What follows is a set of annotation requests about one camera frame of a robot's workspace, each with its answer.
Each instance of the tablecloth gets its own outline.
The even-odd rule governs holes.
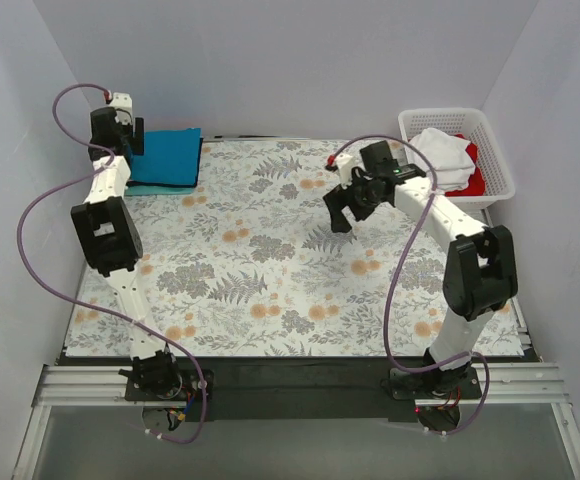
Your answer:
[[[348,234],[332,233],[322,196],[338,183],[324,170],[341,141],[225,141],[203,148],[188,196],[126,198],[141,235],[137,265],[162,332],[199,356],[383,355],[383,307],[414,221],[387,204]],[[392,304],[395,355],[421,355],[445,312],[445,254],[422,233]],[[82,300],[116,308],[86,269]],[[128,331],[78,307],[67,356],[127,356]],[[513,309],[486,326],[477,349],[520,355]]]

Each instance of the white laundry basket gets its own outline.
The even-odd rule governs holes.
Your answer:
[[[477,166],[486,182],[486,191],[480,197],[448,197],[464,211],[480,210],[497,200],[514,195],[512,177],[494,138],[486,116],[474,108],[422,108],[404,110],[399,114],[401,137],[412,139],[422,130],[434,127],[448,135],[462,134],[479,149]],[[413,163],[414,152],[406,148],[408,163]]]

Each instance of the red cloth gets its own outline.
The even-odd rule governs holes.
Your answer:
[[[461,134],[455,137],[466,138]],[[486,192],[486,181],[483,179],[481,170],[477,166],[478,148],[474,143],[470,143],[466,147],[466,153],[470,156],[475,165],[475,170],[468,180],[468,187],[463,190],[455,190],[453,192],[446,192],[446,197],[478,197]]]

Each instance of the white wall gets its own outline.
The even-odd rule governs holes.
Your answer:
[[[521,307],[580,427],[580,1],[539,2],[484,109],[517,184],[494,216],[515,236]]]
[[[149,127],[351,137],[481,107],[536,0],[35,0],[76,78]]]
[[[41,368],[59,353],[71,308],[29,279],[15,245],[25,205],[89,168],[84,149],[51,121],[53,97],[70,83],[74,77],[32,2],[0,0],[0,479],[12,474]],[[67,98],[61,113],[88,133],[83,95]],[[43,277],[70,293],[83,255],[69,208],[83,195],[76,188],[48,199],[33,212],[25,236]]]

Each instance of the white cloth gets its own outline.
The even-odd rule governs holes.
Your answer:
[[[475,166],[466,153],[470,140],[452,137],[436,128],[426,128],[410,143],[423,153],[437,172],[438,189],[444,192],[463,190],[468,187]],[[414,163],[424,171],[428,166],[414,154]]]

